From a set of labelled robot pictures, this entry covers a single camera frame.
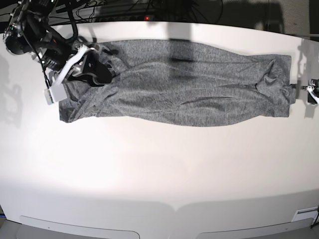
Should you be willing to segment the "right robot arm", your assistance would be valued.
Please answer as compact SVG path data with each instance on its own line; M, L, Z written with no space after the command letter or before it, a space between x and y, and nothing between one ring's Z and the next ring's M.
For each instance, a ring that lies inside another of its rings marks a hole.
M73 30L69 38L64 38L49 25L49 16L60 3L65 6ZM3 33L9 53L30 53L43 71L50 69L55 73L55 80L44 77L50 89L64 80L100 87L111 83L113 78L110 68L100 62L100 49L79 41L74 4L73 0L20 0Z

